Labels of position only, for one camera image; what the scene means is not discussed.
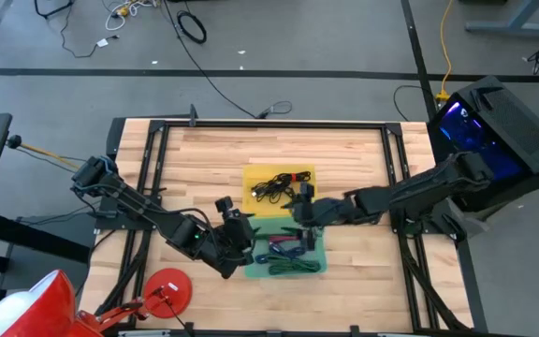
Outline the black computer tower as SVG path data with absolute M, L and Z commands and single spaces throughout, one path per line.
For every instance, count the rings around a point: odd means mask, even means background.
M 490 186 L 455 203 L 477 212 L 539 189 L 539 118 L 496 77 L 450 96 L 428 122 L 434 157 L 476 152 L 494 174 Z

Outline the green translucent plastic bin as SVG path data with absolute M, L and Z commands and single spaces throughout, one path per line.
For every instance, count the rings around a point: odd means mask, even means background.
M 314 251 L 306 247 L 304 228 L 290 217 L 252 218 L 251 225 L 259 227 L 255 235 L 254 262 L 245 267 L 248 278 L 274 278 L 318 274 L 327 269 L 323 236 Z M 288 235 L 281 227 L 303 230 L 297 237 Z

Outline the rod with black knob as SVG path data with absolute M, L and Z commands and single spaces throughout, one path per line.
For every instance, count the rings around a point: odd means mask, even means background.
M 38 159 L 46 160 L 55 165 L 61 164 L 61 168 L 64 168 L 64 169 L 70 169 L 72 171 L 76 171 L 79 168 L 79 165 L 75 164 L 75 161 L 79 160 L 78 158 L 70 158 L 67 156 L 62 156 L 59 154 L 55 154 L 55 153 L 37 148 L 32 145 L 29 145 L 27 143 L 24 143 L 22 140 L 22 137 L 19 135 L 9 136 L 7 139 L 7 147 L 12 150 L 21 151 L 28 154 L 37 154 Z

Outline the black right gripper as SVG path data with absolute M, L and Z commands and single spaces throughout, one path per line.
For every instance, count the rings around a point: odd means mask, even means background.
M 322 217 L 327 210 L 320 210 L 321 206 L 327 206 L 326 202 L 315 204 L 313 202 L 314 186 L 310 183 L 302 183 L 299 188 L 300 199 L 293 199 L 288 204 L 288 210 L 295 221 L 304 228 L 306 247 L 309 251 L 314 251 L 317 240 L 324 234 L 325 222 Z M 303 230 L 296 227 L 281 227 L 288 235 L 301 237 Z

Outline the red desk lamp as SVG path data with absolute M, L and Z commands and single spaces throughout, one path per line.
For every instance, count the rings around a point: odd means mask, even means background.
M 188 306 L 192 284 L 185 273 L 164 269 L 147 282 L 145 295 L 95 315 L 79 311 L 66 274 L 54 270 L 30 289 L 0 300 L 0 337 L 105 337 L 124 318 L 175 317 Z

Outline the black aluminium rig frame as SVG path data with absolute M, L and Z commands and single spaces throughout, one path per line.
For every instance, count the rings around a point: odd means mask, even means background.
M 151 133 L 146 119 L 129 119 L 115 158 L 130 184 L 159 183 L 170 210 L 196 207 L 214 225 L 214 203 L 243 202 L 242 174 L 250 164 L 310 164 L 317 196 L 386 185 L 434 164 L 422 123 L 207 120 L 190 126 L 173 120 L 166 134 Z M 194 295 L 175 318 L 151 317 L 140 332 L 167 330 L 187 337 L 348 336 L 408 334 L 414 327 L 442 327 L 431 319 L 424 293 L 404 270 L 397 235 L 384 216 L 376 225 L 328 227 L 324 273 L 252 279 L 231 277 L 193 261 L 153 234 L 145 272 L 177 268 L 191 278 Z

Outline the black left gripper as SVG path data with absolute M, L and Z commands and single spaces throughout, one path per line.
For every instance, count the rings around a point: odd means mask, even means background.
M 210 232 L 203 260 L 218 271 L 224 279 L 229 279 L 240 267 L 254 262 L 256 242 L 233 243 L 226 234 L 226 221 L 233 208 L 231 197 L 223 197 L 215 201 L 217 211 L 225 221 L 221 226 Z M 233 220 L 233 230 L 238 237 L 254 237 L 259 227 L 253 227 L 250 222 L 251 214 L 240 214 Z

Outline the grey desk leg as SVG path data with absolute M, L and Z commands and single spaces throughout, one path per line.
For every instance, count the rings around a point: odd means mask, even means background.
M 539 23 L 530 22 L 539 9 L 539 0 L 523 0 L 516 13 L 506 22 L 472 21 L 465 23 L 465 30 L 473 33 L 539 36 Z

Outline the black corner plate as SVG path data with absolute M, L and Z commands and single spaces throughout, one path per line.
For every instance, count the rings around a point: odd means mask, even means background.
M 120 141 L 124 132 L 125 118 L 114 118 L 109 127 L 109 132 L 106 139 L 105 154 L 112 161 L 117 157 L 120 147 Z

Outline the yellow translucent plastic bin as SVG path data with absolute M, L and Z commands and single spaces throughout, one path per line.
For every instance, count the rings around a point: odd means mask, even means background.
M 314 165 L 251 164 L 243 169 L 243 211 L 256 217 L 289 215 L 284 205 L 299 192 L 302 183 L 316 185 Z

